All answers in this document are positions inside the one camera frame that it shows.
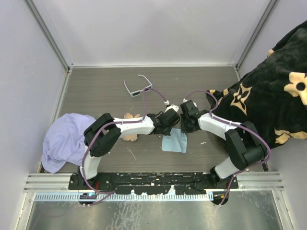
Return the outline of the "light blue cleaning cloth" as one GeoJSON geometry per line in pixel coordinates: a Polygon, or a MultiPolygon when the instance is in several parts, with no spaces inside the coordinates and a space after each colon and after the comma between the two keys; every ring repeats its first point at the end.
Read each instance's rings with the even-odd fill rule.
{"type": "Polygon", "coordinates": [[[163,136],[162,151],[179,152],[185,154],[187,151],[187,136],[181,129],[172,128],[170,136],[163,136]]]}

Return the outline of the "flag print glasses case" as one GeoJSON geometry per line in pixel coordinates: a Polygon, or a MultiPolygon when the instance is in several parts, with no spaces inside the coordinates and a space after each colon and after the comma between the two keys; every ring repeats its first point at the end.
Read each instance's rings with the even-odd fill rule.
{"type": "MultiPolygon", "coordinates": [[[[130,113],[126,113],[124,115],[125,119],[130,119],[130,118],[136,118],[136,119],[140,119],[141,115],[140,114],[136,114],[136,115],[132,115],[130,113]]],[[[135,133],[135,125],[132,124],[132,127],[130,127],[129,129],[124,130],[124,133],[121,135],[121,138],[124,141],[131,141],[134,142],[137,140],[138,138],[138,134],[135,133]]]]}

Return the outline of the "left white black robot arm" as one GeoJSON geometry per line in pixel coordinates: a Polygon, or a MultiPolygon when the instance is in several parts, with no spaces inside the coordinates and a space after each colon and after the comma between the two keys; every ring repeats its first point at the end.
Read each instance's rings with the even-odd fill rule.
{"type": "Polygon", "coordinates": [[[113,118],[103,114],[83,133],[85,154],[79,167],[79,185],[85,190],[94,188],[101,158],[110,152],[119,138],[130,135],[165,135],[180,121],[177,106],[169,106],[157,114],[139,118],[113,118]]]}

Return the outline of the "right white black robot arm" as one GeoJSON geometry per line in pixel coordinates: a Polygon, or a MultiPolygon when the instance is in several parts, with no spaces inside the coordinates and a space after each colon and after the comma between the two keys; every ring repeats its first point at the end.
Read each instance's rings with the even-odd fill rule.
{"type": "Polygon", "coordinates": [[[180,108],[183,132],[210,132],[219,137],[228,153],[226,160],[210,169],[209,180],[214,188],[222,188],[230,176],[267,157],[264,140],[251,122],[232,122],[209,111],[200,111],[192,100],[185,101],[180,108]]]}

